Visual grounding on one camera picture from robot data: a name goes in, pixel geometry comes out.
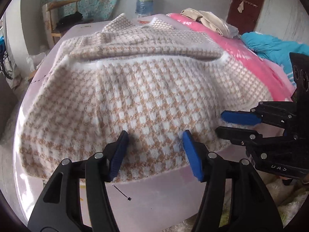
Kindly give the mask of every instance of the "fuzzy knit fabric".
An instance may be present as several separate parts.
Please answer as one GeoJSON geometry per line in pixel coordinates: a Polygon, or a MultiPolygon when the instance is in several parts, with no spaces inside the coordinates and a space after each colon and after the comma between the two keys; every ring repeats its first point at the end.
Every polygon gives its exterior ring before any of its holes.
{"type": "Polygon", "coordinates": [[[161,21],[135,26],[120,15],[102,32],[62,43],[19,153],[27,174],[48,179],[62,159],[87,159],[126,130],[115,181],[142,179],[188,163],[186,129],[210,151],[226,147],[214,132],[226,125],[221,112],[259,101],[271,101],[268,89],[207,34],[161,21]]]}

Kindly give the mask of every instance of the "brown door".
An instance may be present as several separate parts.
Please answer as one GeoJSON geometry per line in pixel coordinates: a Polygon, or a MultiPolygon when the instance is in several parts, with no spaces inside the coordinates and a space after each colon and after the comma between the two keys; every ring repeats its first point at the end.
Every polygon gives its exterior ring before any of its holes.
{"type": "Polygon", "coordinates": [[[233,0],[230,6],[227,22],[238,28],[239,34],[254,31],[264,0],[233,0]],[[240,13],[238,7],[244,2],[240,13]]]}

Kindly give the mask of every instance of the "screw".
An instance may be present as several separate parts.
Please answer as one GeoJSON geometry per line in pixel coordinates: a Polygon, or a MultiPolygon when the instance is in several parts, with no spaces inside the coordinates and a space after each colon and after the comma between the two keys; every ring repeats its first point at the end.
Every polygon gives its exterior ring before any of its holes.
{"type": "Polygon", "coordinates": [[[266,159],[266,158],[267,158],[267,154],[266,154],[266,153],[262,153],[262,154],[261,154],[261,158],[262,158],[262,159],[266,159]]]}
{"type": "Polygon", "coordinates": [[[63,161],[61,161],[62,165],[68,165],[71,161],[69,159],[64,159],[63,161]]]}
{"type": "Polygon", "coordinates": [[[249,165],[249,161],[247,159],[242,159],[241,160],[241,163],[245,166],[248,166],[249,165]]]}
{"type": "Polygon", "coordinates": [[[95,154],[96,159],[101,159],[102,157],[103,157],[103,154],[101,152],[95,154]]]}
{"type": "Polygon", "coordinates": [[[213,153],[213,152],[210,152],[210,153],[208,153],[208,157],[211,158],[211,159],[214,159],[214,158],[217,157],[217,154],[213,153]]]}

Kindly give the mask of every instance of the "folded clothes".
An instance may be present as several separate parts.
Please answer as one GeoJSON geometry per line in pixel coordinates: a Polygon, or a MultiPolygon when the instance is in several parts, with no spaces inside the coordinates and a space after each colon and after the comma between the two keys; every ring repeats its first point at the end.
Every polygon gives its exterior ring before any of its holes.
{"type": "Polygon", "coordinates": [[[221,36],[233,38],[238,35],[238,29],[228,24],[223,19],[217,17],[210,11],[201,11],[195,9],[185,9],[181,12],[182,15],[192,18],[194,21],[199,20],[204,26],[214,32],[219,33],[221,36]]]}
{"type": "Polygon", "coordinates": [[[280,65],[291,83],[296,86],[289,54],[290,52],[295,52],[309,55],[308,45],[299,44],[294,41],[282,41],[271,35],[263,35],[256,32],[244,33],[241,36],[241,40],[258,56],[280,65]]]}

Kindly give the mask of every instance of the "pink blanket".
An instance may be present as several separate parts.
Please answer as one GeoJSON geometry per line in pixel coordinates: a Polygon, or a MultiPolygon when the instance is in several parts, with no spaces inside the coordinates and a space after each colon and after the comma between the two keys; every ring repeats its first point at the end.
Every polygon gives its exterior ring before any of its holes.
{"type": "Polygon", "coordinates": [[[220,47],[239,60],[268,87],[274,101],[290,100],[295,88],[279,65],[258,57],[239,39],[222,37],[204,25],[180,14],[174,13],[168,16],[194,31],[206,32],[220,47]]]}

